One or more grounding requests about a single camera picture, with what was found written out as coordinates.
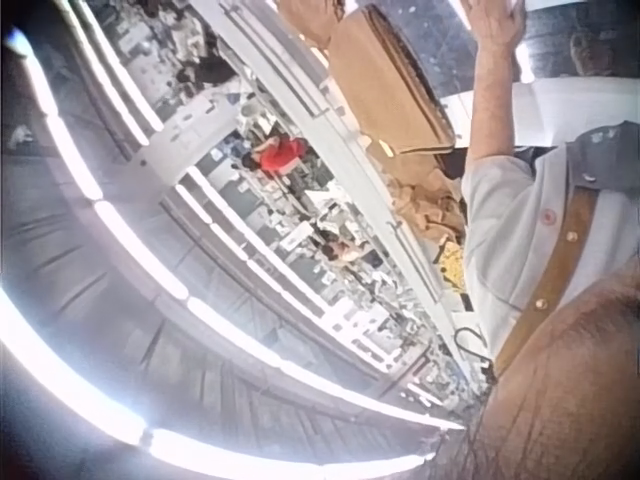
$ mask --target brown strap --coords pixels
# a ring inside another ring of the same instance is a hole
[[[597,190],[575,189],[544,273],[496,357],[496,377],[500,378],[537,328],[558,308],[587,242],[597,199]]]

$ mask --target shirt button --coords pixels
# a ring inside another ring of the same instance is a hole
[[[556,212],[554,212],[549,208],[545,208],[542,211],[542,216],[540,221],[542,222],[543,225],[551,226],[556,224],[556,218],[557,218]]]
[[[546,310],[548,306],[549,306],[549,302],[547,302],[544,298],[540,298],[536,300],[537,310]]]

